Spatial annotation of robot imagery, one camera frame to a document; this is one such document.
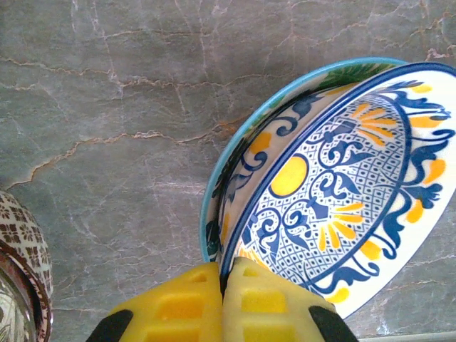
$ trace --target gray marble surface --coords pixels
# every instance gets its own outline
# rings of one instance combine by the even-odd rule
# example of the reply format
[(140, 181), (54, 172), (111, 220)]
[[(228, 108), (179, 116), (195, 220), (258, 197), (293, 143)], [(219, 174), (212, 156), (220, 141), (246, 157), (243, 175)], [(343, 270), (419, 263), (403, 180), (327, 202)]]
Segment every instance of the gray marble surface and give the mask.
[[(0, 183), (53, 255), (53, 341), (201, 263), (200, 202), (245, 118), (356, 56), (456, 65), (454, 0), (0, 1)], [(456, 327), (456, 199), (362, 337)]]

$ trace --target bowl rim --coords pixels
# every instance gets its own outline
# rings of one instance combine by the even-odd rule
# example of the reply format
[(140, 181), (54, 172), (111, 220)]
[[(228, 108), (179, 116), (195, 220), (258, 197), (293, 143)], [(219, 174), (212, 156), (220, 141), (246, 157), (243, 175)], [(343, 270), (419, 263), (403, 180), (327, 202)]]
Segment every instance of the bowl rim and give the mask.
[(269, 109), (269, 106), (274, 104), (276, 101), (282, 99), (288, 93), (296, 90), (297, 88), (301, 87), (303, 84), (311, 81), (312, 79), (321, 76), (324, 73), (329, 73), (330, 71), (334, 71), (335, 69), (345, 68), (347, 66), (354, 66), (358, 64), (365, 64), (365, 63), (384, 63), (384, 64), (394, 64), (397, 66), (401, 66), (406, 64), (406, 61), (396, 59), (396, 58), (389, 58), (389, 57), (377, 57), (377, 56), (368, 56), (368, 57), (360, 57), (360, 58), (351, 58), (342, 61), (338, 61), (335, 63), (328, 64), (326, 66), (322, 66), (317, 68), (309, 73), (306, 73), (296, 80), (292, 81), (291, 83), (285, 85), (282, 89), (277, 91), (273, 96), (271, 96), (268, 100), (266, 100), (262, 105), (260, 105), (248, 118), (247, 120), (241, 125), (241, 127), (235, 132), (232, 136), (231, 140), (228, 142), (225, 149), (223, 149), (222, 153), (220, 154), (214, 168), (212, 169), (212, 173), (209, 177), (209, 181), (207, 182), (206, 189), (204, 191), (201, 210), (199, 212), (199, 249), (201, 251), (201, 255), (204, 262), (209, 262), (209, 254), (207, 253), (207, 241), (206, 241), (206, 217), (209, 210), (209, 203), (212, 198), (212, 192), (214, 191), (215, 185), (217, 184), (217, 180), (220, 174), (223, 171), (223, 167), (227, 163), (229, 157), (235, 150), (236, 146), (238, 145), (239, 141), (244, 137), (247, 133), (248, 129), (252, 126), (253, 123), (257, 120), (258, 117), (263, 115)]
[(253, 195), (250, 197), (246, 207), (243, 209), (236, 226), (233, 229), (232, 235), (230, 240), (227, 242), (226, 250), (224, 252), (224, 256), (220, 262), (220, 283), (221, 287), (224, 288), (227, 282), (227, 276), (229, 274), (229, 270), (231, 268), (235, 248), (237, 242), (234, 243), (233, 241), (239, 241), (239, 238), (242, 235), (243, 229), (239, 229), (239, 227), (244, 227), (246, 220), (248, 219), (248, 211), (252, 209), (252, 207), (257, 203), (259, 197), (266, 189), (266, 186), (270, 183), (271, 178), (273, 175), (277, 173), (280, 167), (289, 159), (292, 153), (295, 151), (296, 146), (299, 140), (302, 140), (303, 135), (309, 136), (315, 129), (320, 127), (320, 125), (327, 120), (331, 115), (337, 113), (342, 108), (347, 106), (349, 103), (353, 102), (356, 98), (360, 95), (368, 92), (371, 88), (381, 85), (382, 83), (388, 82), (393, 80), (394, 78), (401, 77), (413, 72), (419, 71), (437, 71), (437, 72), (444, 72), (454, 75), (456, 77), (456, 68), (452, 66), (448, 66), (443, 63), (436, 63), (436, 62), (417, 62), (417, 63), (410, 63), (403, 66), (398, 66), (397, 68), (387, 70), (381, 74), (373, 76), (368, 80), (365, 80), (361, 84), (355, 86), (351, 90), (349, 90), (346, 94), (342, 95), (338, 100), (333, 102), (329, 107), (327, 107), (321, 114), (321, 117), (315, 121), (313, 121), (310, 125), (305, 127), (301, 133), (296, 136), (293, 142), (290, 143), (289, 146), (285, 149), (283, 154), (274, 161), (274, 164), (269, 168), (266, 173), (266, 176), (260, 182), (258, 187), (255, 189)]

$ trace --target ceramic bowl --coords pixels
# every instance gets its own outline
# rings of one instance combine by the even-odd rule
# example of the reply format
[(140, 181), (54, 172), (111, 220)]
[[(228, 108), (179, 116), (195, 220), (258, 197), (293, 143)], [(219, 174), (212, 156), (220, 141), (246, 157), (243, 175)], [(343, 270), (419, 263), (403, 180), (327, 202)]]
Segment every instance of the ceramic bowl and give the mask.
[(355, 84), (357, 83), (330, 90), (304, 92), (279, 107), (249, 136), (246, 150), (239, 151), (240, 160), (234, 166), (220, 200), (218, 225), (221, 227), (221, 252), (251, 193), (272, 162), (298, 132)]
[(51, 334), (51, 256), (33, 215), (12, 195), (0, 191), (0, 252), (20, 268), (38, 299), (35, 323), (37, 341)]
[(355, 58), (316, 69), (282, 88), (259, 107), (238, 129), (220, 155), (204, 193), (199, 219), (199, 244), (204, 261), (214, 261), (219, 251), (219, 198), (239, 151), (245, 149), (249, 135), (278, 107), (306, 91), (316, 91), (363, 81), (381, 71), (404, 64), (392, 58)]
[(325, 109), (250, 194), (222, 255), (222, 286), (243, 256), (322, 295), (343, 318), (380, 291), (455, 190), (455, 88), (456, 69), (414, 63)]

